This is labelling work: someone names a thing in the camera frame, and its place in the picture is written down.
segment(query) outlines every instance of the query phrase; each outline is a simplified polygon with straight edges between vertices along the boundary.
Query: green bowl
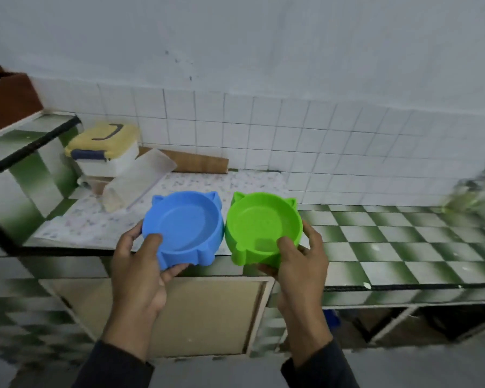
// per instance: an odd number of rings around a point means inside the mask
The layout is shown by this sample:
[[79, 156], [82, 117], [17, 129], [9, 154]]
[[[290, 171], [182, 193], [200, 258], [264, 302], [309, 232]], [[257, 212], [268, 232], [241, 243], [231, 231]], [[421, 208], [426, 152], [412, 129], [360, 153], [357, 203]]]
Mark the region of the green bowl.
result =
[[235, 192], [226, 216], [225, 238], [234, 264], [264, 263], [278, 268], [277, 240], [287, 236], [298, 246], [302, 229], [296, 199]]

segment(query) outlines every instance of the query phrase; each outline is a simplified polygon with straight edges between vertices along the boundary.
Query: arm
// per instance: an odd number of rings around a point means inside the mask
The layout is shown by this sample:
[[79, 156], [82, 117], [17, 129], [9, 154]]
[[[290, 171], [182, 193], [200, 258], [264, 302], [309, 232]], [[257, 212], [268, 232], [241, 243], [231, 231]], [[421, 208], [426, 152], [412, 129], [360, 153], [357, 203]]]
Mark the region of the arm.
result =
[[358, 388], [347, 360], [333, 340], [322, 311], [328, 258], [322, 237], [304, 221], [310, 249], [283, 237], [277, 241], [282, 256], [279, 270], [260, 265], [280, 284], [278, 309], [287, 327], [291, 356], [282, 374], [291, 387]]
[[153, 374], [147, 352], [153, 325], [167, 300], [165, 285], [188, 264], [160, 272], [156, 252], [160, 234], [150, 234], [135, 255], [133, 241], [142, 222], [120, 238], [112, 259], [113, 306], [90, 357], [73, 388], [146, 388]]

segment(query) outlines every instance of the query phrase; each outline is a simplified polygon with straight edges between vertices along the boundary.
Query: plastic bowl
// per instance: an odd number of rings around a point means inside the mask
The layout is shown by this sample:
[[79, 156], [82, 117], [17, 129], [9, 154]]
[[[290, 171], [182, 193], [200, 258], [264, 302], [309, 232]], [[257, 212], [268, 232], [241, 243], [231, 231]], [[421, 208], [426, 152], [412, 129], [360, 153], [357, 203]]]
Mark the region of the plastic bowl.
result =
[[278, 268], [277, 240], [287, 236], [298, 246], [302, 229], [296, 199], [235, 192], [226, 217], [226, 244], [234, 264], [264, 263]]
[[160, 233], [160, 269], [180, 263], [211, 265], [223, 241], [221, 199], [217, 192], [175, 192], [153, 196], [142, 224], [142, 236]]

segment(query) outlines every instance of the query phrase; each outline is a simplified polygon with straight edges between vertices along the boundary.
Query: hand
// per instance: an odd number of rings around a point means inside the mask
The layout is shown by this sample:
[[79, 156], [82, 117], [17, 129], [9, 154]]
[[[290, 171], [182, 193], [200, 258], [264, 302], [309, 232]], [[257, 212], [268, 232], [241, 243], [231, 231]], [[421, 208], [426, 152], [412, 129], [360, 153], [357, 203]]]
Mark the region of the hand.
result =
[[156, 257], [160, 234], [149, 234], [131, 255], [133, 241], [141, 233], [142, 221], [120, 237], [113, 254], [113, 306], [102, 339], [145, 361], [153, 325], [167, 301], [165, 285], [188, 264], [160, 272]]
[[277, 307], [285, 320], [295, 366], [302, 365], [332, 340], [322, 311], [329, 261], [322, 236], [306, 221], [303, 224], [310, 249], [297, 249], [288, 237], [282, 237], [277, 241], [281, 254], [278, 271], [258, 264], [262, 272], [280, 284]]

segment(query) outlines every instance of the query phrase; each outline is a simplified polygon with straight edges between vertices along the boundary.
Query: yellow lid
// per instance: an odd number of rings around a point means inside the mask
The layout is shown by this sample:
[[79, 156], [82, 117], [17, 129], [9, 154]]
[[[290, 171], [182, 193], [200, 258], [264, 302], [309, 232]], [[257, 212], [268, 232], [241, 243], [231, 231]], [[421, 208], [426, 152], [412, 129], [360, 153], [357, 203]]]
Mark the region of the yellow lid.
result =
[[115, 159], [124, 154], [138, 140], [138, 127], [123, 123], [97, 123], [71, 139], [65, 148], [66, 156], [78, 159], [79, 151], [101, 153], [103, 159]]

